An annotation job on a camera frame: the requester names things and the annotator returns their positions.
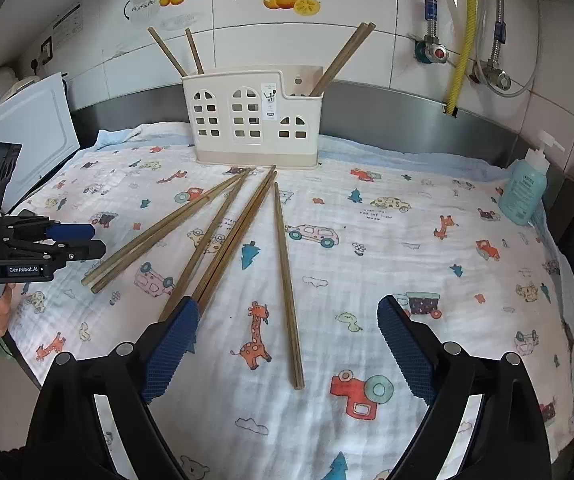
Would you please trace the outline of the wooden chopstick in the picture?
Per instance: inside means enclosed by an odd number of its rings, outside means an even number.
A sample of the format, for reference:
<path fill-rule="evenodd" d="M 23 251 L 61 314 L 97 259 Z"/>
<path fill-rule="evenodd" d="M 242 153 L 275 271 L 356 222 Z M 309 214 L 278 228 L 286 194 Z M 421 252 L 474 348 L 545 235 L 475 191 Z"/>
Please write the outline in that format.
<path fill-rule="evenodd" d="M 280 189 L 277 182 L 274 183 L 274 215 L 276 222 L 280 278 L 282 294 L 284 295 L 287 333 L 291 352 L 293 385 L 296 390 L 303 390 L 305 388 L 304 368 L 301 356 L 298 320 L 296 319 L 296 305 L 294 304 L 293 297 L 284 215 L 282 214 Z"/>
<path fill-rule="evenodd" d="M 135 248 L 130 249 L 125 256 L 119 258 L 118 262 L 112 264 L 107 272 L 101 274 L 100 278 L 92 281 L 92 286 L 90 286 L 90 291 L 93 294 L 98 294 L 107 285 L 109 285 L 113 280 L 115 280 L 123 271 L 125 271 L 132 263 L 138 260 L 140 257 L 145 255 L 154 246 L 156 246 L 161 240 L 171 234 L 176 228 L 178 228 L 185 220 L 189 219 L 193 214 L 195 214 L 201 207 L 209 203 L 211 197 L 209 195 L 195 200 L 192 204 L 188 204 L 188 208 L 178 214 L 174 219 L 169 221 L 165 226 L 161 226 L 153 231 L 152 234 L 148 235 L 145 240 L 136 245 Z"/>
<path fill-rule="evenodd" d="M 210 188 L 208 192 L 200 195 L 197 198 L 197 200 L 201 197 L 209 195 L 211 197 L 210 202 L 212 202 L 212 200 L 214 200 L 214 198 L 217 198 L 217 196 L 220 196 L 224 191 L 226 191 L 233 184 L 235 184 L 237 182 L 237 180 L 239 179 L 239 177 L 241 176 L 241 174 L 237 174 L 236 176 L 230 177 L 229 179 L 215 185 L 214 188 Z M 126 253 L 130 249 L 135 248 L 137 244 L 143 242 L 145 240 L 145 238 L 148 235 L 152 234 L 155 229 L 160 228 L 161 226 L 165 226 L 169 221 L 174 219 L 178 214 L 180 214 L 181 212 L 184 212 L 188 208 L 188 204 L 181 206 L 176 211 L 172 212 L 172 214 L 168 214 L 162 220 L 158 221 L 153 226 L 150 226 L 149 229 L 146 229 L 144 232 L 142 232 L 142 234 L 139 234 L 138 237 L 135 237 L 134 240 L 131 240 L 130 242 L 125 244 L 117 252 L 115 252 L 113 255 L 111 255 L 106 260 L 104 260 L 99 266 L 96 266 L 95 269 L 89 271 L 84 276 L 84 278 L 81 279 L 81 284 L 84 286 L 88 286 L 90 288 L 90 286 L 92 286 L 92 281 L 95 281 L 97 278 L 100 278 L 101 274 L 103 274 L 104 272 L 107 272 L 110 269 L 110 266 L 112 266 L 112 264 L 117 263 L 119 258 L 121 258 L 122 256 L 125 256 Z"/>
<path fill-rule="evenodd" d="M 161 311 L 160 316 L 159 316 L 160 322 L 163 322 L 168 318 L 168 316 L 172 313 L 174 308 L 178 305 L 180 300 L 183 298 L 183 293 L 185 292 L 185 290 L 186 290 L 186 288 L 187 288 L 187 286 L 191 280 L 192 274 L 194 274 L 196 267 L 200 263 L 203 252 L 206 249 L 206 246 L 209 245 L 209 242 L 210 242 L 213 234 L 215 233 L 218 225 L 221 223 L 221 221 L 225 217 L 225 214 L 229 210 L 230 205 L 232 204 L 232 202 L 234 200 L 236 200 L 236 197 L 240 191 L 240 188 L 244 185 L 244 180 L 247 179 L 249 172 L 250 172 L 250 169 L 244 170 L 244 172 L 241 174 L 241 176 L 239 177 L 239 179 L 235 183 L 232 190 L 228 193 L 224 202 L 221 204 L 221 207 L 218 208 L 216 215 L 214 216 L 213 220 L 211 221 L 208 228 L 206 229 L 206 232 L 204 232 L 203 237 L 199 242 L 199 245 L 195 248 L 194 253 L 192 254 L 190 259 L 188 260 L 188 263 L 186 264 L 185 269 L 183 270 L 183 273 L 180 274 L 180 278 L 178 279 L 176 287 L 174 288 L 174 292 L 172 292 L 170 299 L 168 300 L 168 302 L 165 304 L 163 310 Z"/>

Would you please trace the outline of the printed white cloth mat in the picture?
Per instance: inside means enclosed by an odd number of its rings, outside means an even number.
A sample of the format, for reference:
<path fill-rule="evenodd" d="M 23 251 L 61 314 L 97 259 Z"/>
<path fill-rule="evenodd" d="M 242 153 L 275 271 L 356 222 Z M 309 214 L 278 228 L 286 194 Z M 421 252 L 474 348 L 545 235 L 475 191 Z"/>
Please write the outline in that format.
<path fill-rule="evenodd" d="M 10 334 L 36 379 L 57 353 L 103 356 L 159 318 L 180 274 L 232 252 L 151 411 L 194 479 L 381 479 L 426 412 L 380 333 L 392 296 L 474 356 L 515 352 L 549 452 L 574 439 L 574 279 L 538 210 L 500 211 L 511 172 L 325 136 L 278 171 L 232 241 L 265 167 L 205 165 L 182 124 L 101 131 L 26 209 L 90 224 L 116 252 L 177 208 L 198 211 L 99 292 L 88 262 L 25 285 Z"/>

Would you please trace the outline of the white cutting board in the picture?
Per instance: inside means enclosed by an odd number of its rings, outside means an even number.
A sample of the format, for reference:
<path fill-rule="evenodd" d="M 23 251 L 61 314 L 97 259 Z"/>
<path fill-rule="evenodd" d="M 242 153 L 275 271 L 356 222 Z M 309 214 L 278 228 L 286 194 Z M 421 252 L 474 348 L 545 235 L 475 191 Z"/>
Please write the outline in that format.
<path fill-rule="evenodd" d="M 0 142 L 21 146 L 2 201 L 2 211 L 8 212 L 80 148 L 60 73 L 29 84 L 0 104 Z"/>

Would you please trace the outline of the teal soap pump bottle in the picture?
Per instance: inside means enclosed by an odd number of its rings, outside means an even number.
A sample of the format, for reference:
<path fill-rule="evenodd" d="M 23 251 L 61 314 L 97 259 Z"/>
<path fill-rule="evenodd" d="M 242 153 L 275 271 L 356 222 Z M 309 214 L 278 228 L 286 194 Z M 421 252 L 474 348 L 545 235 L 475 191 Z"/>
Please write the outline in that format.
<path fill-rule="evenodd" d="M 529 148 L 524 159 L 518 160 L 500 196 L 500 211 L 517 226 L 526 226 L 536 211 L 547 186 L 550 162 L 546 148 L 566 149 L 547 131 L 537 133 L 538 147 Z"/>

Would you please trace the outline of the light blue towel under mat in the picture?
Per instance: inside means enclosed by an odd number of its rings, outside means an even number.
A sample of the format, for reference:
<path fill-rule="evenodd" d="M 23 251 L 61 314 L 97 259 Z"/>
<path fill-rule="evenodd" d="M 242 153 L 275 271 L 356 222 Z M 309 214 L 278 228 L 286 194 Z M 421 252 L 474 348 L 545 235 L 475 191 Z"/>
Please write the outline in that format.
<path fill-rule="evenodd" d="M 100 130 L 100 139 L 89 151 L 108 152 L 112 148 L 115 150 L 119 148 L 144 148 L 145 146 L 153 146 L 158 141 L 161 141 L 163 145 L 194 147 L 194 142 L 190 140 L 188 133 L 158 136 L 152 139 L 144 139 L 141 134 L 127 139 L 127 133 L 128 130 L 115 132 Z M 357 165 L 365 164 L 390 169 L 430 172 L 430 174 L 468 178 L 480 182 L 507 179 L 514 169 L 514 164 L 503 168 L 480 158 L 442 153 L 413 154 L 390 151 L 335 136 L 322 136 L 318 141 L 318 161 L 322 162 L 324 159 L 356 162 Z"/>

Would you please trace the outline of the chopstick in holder far left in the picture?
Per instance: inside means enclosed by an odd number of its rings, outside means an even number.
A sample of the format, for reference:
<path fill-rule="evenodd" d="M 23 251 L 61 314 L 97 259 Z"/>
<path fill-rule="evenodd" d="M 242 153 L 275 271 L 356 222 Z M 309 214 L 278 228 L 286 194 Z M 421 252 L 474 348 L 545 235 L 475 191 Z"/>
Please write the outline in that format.
<path fill-rule="evenodd" d="M 185 78 L 187 77 L 187 72 L 186 70 L 183 68 L 182 64 L 180 64 L 180 62 L 178 62 L 178 59 L 175 57 L 175 55 L 172 53 L 172 51 L 170 50 L 170 48 L 166 45 L 166 43 L 164 42 L 164 40 L 160 37 L 160 35 L 158 34 L 158 32 L 154 29 L 154 27 L 149 26 L 147 28 L 149 35 L 152 37 L 152 39 L 154 40 L 154 42 L 158 45 L 158 47 L 161 49 L 161 51 L 163 52 L 163 54 L 165 55 L 165 57 L 170 61 L 170 63 L 173 65 L 173 67 L 175 68 L 176 72 L 180 74 L 180 78 Z"/>

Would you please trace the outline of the cream plastic utensil holder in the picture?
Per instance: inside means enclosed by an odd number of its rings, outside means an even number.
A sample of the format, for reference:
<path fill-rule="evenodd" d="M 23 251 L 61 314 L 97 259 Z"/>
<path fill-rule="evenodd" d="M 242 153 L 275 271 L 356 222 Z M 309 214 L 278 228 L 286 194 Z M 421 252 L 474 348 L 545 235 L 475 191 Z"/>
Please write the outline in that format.
<path fill-rule="evenodd" d="M 322 98 L 315 65 L 216 68 L 183 79 L 199 162 L 313 168 Z"/>

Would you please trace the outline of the red knob water valve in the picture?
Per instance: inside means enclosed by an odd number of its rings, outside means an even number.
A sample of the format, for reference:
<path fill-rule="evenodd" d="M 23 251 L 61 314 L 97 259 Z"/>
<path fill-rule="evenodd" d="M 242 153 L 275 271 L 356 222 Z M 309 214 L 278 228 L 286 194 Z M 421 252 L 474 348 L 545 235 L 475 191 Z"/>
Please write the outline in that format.
<path fill-rule="evenodd" d="M 416 40 L 414 55 L 422 64 L 445 64 L 448 61 L 446 47 L 435 36 L 425 36 L 424 39 Z"/>

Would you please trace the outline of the wall power socket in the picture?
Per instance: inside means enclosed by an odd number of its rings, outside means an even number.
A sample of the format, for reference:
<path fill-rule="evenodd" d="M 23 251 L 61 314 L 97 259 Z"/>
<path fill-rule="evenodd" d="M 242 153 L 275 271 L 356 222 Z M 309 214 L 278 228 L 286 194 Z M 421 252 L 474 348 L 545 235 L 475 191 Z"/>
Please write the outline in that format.
<path fill-rule="evenodd" d="M 47 37 L 40 44 L 40 52 L 37 56 L 34 56 L 30 62 L 30 67 L 35 76 L 43 76 L 44 67 L 52 60 L 54 57 L 54 47 L 52 46 L 52 37 Z"/>

